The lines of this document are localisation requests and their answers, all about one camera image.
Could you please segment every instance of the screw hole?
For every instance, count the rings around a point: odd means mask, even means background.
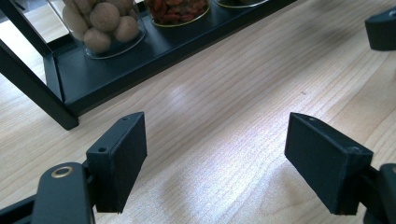
[[[107,148],[106,148],[106,147],[100,147],[100,148],[98,149],[98,151],[99,151],[99,152],[106,152],[106,151],[107,151]]]
[[[361,152],[361,149],[359,147],[348,147],[349,151],[351,152]]]

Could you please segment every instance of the black shelf leg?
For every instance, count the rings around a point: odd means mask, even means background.
[[[14,4],[11,0],[2,0],[0,1],[0,9],[42,56],[51,53],[50,47],[41,35]]]
[[[0,47],[0,73],[66,130],[77,127],[78,118],[2,40]]]

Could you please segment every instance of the light wood grain surface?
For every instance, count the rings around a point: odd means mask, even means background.
[[[98,106],[69,132],[0,76],[0,207],[34,194],[53,165],[83,162],[117,119],[144,111],[148,157],[124,212],[95,214],[97,223],[361,223],[362,205],[355,217],[327,211],[285,158],[286,131],[290,112],[304,113],[370,148],[375,168],[396,162],[396,52],[371,50],[364,29],[393,5],[298,1]],[[39,27],[55,24],[32,14]],[[45,80],[38,53],[8,26],[0,24],[2,40]]]

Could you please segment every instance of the glass jar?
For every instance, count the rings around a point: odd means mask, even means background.
[[[173,27],[196,21],[209,10],[209,0],[145,0],[155,25]]]
[[[242,7],[255,7],[268,0],[215,0],[215,2],[222,7],[242,8]]]
[[[94,59],[131,49],[146,33],[134,0],[47,0],[78,46]]]

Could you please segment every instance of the black metal shelf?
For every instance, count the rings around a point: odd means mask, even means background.
[[[46,46],[40,43],[36,48],[44,49],[41,51],[44,52],[47,86],[68,113],[78,117],[295,1],[268,0],[246,8],[221,7],[212,1],[209,11],[201,19],[172,28],[155,26],[144,4],[139,3],[147,33],[138,45],[119,56],[90,59],[69,35],[48,43],[52,53],[47,53]]]

